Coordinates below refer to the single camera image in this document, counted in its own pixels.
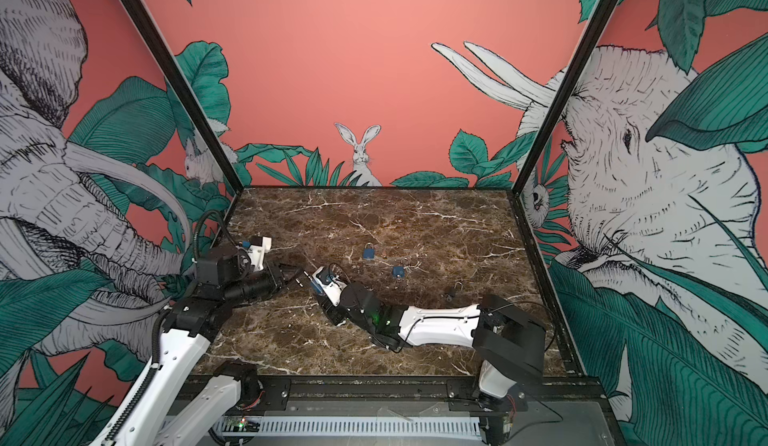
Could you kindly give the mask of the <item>blue padlock front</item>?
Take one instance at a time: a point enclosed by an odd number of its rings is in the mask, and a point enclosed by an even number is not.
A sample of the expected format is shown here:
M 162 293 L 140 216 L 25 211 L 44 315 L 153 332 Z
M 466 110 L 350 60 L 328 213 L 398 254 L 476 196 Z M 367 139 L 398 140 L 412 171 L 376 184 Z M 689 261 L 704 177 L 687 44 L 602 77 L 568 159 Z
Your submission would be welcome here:
M 361 257 L 364 260 L 374 260 L 376 257 L 376 250 L 372 243 L 367 243 L 362 251 Z

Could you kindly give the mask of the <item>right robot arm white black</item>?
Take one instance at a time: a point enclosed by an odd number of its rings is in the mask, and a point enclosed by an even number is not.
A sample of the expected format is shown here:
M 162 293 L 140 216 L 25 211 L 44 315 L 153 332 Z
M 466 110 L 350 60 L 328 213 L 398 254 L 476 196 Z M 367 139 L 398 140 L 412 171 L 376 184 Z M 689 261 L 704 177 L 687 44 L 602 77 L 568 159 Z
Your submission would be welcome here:
M 425 309 L 385 303 L 358 283 L 320 284 L 313 292 L 332 324 L 348 321 L 391 352 L 424 345 L 473 349 L 482 359 L 478 387 L 486 396 L 502 399 L 515 386 L 543 379 L 546 327 L 499 296 L 459 308 Z

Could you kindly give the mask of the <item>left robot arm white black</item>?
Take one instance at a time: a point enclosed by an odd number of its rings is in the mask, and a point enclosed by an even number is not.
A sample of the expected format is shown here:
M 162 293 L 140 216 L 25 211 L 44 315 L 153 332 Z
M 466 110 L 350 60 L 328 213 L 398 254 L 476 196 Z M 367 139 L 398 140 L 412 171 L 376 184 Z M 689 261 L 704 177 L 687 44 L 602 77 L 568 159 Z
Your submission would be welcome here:
M 211 249 L 195 259 L 192 294 L 165 308 L 151 331 L 148 364 L 96 445 L 194 445 L 229 410 L 262 403 L 265 386 L 256 365 L 231 360 L 172 420 L 166 418 L 188 376 L 234 309 L 268 300 L 298 280 L 299 266 L 267 259 L 269 241 Z

